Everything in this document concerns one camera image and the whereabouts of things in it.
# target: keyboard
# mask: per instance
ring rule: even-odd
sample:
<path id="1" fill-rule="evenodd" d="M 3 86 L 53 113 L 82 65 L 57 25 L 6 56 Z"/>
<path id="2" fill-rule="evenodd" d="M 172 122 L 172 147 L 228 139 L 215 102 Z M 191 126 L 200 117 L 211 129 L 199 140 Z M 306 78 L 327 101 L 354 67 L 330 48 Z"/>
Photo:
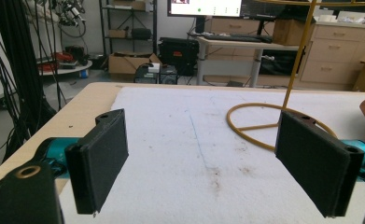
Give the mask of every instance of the keyboard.
<path id="1" fill-rule="evenodd" d="M 250 34 L 230 34 L 231 36 L 253 37 L 259 39 L 260 42 L 271 44 L 273 37 L 271 35 L 250 35 Z"/>
<path id="2" fill-rule="evenodd" d="M 209 40 L 223 40 L 223 41 L 238 41 L 238 42 L 256 42 L 260 43 L 260 40 L 254 37 L 246 36 L 231 36 L 231 35 L 205 35 L 205 39 Z"/>

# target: black shelf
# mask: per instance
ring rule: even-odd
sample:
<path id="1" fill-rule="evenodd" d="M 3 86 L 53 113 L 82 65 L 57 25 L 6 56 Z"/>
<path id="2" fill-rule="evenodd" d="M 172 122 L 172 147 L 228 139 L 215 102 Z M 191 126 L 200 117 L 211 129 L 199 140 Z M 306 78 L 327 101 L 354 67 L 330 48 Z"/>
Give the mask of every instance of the black shelf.
<path id="1" fill-rule="evenodd" d="M 148 41 L 148 42 L 152 42 L 152 50 L 154 53 L 157 53 L 157 0 L 153 0 L 153 11 L 152 12 L 146 12 L 143 10 L 136 10 L 136 9 L 124 9 L 124 8 L 113 8 L 113 7 L 104 7 L 104 3 L 105 5 L 110 5 L 109 4 L 109 0 L 99 0 L 100 1 L 100 16 L 101 16 L 101 29 L 102 29 L 102 38 L 103 38 L 103 48 L 104 48 L 104 55 L 107 55 L 107 50 L 106 47 L 107 45 L 109 46 L 110 51 L 113 51 L 113 41 L 115 39 L 122 39 L 122 40 L 130 40 L 132 41 L 132 45 L 133 45 L 133 51 L 135 51 L 135 41 Z M 136 38 L 131 38 L 131 37 L 109 37 L 106 33 L 105 30 L 111 30 L 111 29 L 115 29 L 115 26 L 112 26 L 113 23 L 115 23 L 114 21 L 112 21 L 110 19 L 110 13 L 118 13 L 118 12 L 128 12 L 129 15 L 127 16 L 127 18 L 120 22 L 118 24 L 118 27 L 116 29 L 119 29 L 123 24 L 125 24 L 127 21 L 131 21 L 132 23 L 132 29 L 135 26 L 135 23 L 137 22 L 139 24 L 139 27 L 142 28 L 147 28 L 137 17 L 136 17 L 136 13 L 150 13 L 152 14 L 153 17 L 153 25 L 152 25 L 152 38 L 151 39 L 136 39 Z"/>

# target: gray floor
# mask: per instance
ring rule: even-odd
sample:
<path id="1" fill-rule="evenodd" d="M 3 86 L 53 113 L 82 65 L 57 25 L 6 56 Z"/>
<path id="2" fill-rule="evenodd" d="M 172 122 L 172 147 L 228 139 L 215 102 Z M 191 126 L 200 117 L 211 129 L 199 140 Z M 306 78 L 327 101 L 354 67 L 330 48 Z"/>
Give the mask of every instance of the gray floor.
<path id="1" fill-rule="evenodd" d="M 111 79 L 110 75 L 103 70 L 90 70 L 88 78 L 80 78 L 78 73 L 59 75 L 57 78 L 60 83 L 60 88 L 63 91 L 64 100 L 60 105 L 63 107 L 65 102 L 69 102 L 76 94 L 78 94 L 84 87 L 92 82 L 110 82 L 117 81 Z M 181 77 L 178 80 L 178 85 L 195 85 L 195 77 Z M 47 96 L 49 104 L 56 110 L 59 108 L 57 100 L 57 88 L 54 77 L 43 77 L 44 92 Z M 0 164 L 5 154 L 4 143 L 7 141 L 8 135 L 13 129 L 12 120 L 3 103 L 0 101 Z"/>

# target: black crate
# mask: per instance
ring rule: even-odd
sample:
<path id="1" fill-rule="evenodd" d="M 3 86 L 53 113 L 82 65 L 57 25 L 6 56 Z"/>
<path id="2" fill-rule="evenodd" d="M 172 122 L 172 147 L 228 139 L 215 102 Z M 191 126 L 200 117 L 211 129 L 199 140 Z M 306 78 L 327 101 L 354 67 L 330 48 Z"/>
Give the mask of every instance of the black crate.
<path id="1" fill-rule="evenodd" d="M 199 42 L 170 37 L 161 37 L 160 41 L 159 59 L 161 62 L 175 66 L 179 76 L 193 76 L 200 48 Z"/>

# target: monitor screen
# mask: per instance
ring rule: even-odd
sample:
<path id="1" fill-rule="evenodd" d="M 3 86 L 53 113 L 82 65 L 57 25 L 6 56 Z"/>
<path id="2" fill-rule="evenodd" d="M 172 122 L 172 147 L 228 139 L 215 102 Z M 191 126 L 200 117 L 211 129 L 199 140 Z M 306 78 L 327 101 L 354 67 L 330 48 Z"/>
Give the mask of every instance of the monitor screen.
<path id="1" fill-rule="evenodd" d="M 351 3 L 351 0 L 322 0 L 323 3 Z M 325 10 L 333 10 L 336 13 L 340 11 L 349 11 L 349 12 L 362 12 L 365 13 L 365 7 L 324 7 L 321 6 L 319 9 Z"/>
<path id="2" fill-rule="evenodd" d="M 275 19 L 285 5 L 264 3 L 255 0 L 242 0 L 241 16 L 252 20 L 262 20 L 268 18 Z"/>
<path id="3" fill-rule="evenodd" d="M 239 17 L 241 0 L 167 0 L 168 16 Z"/>

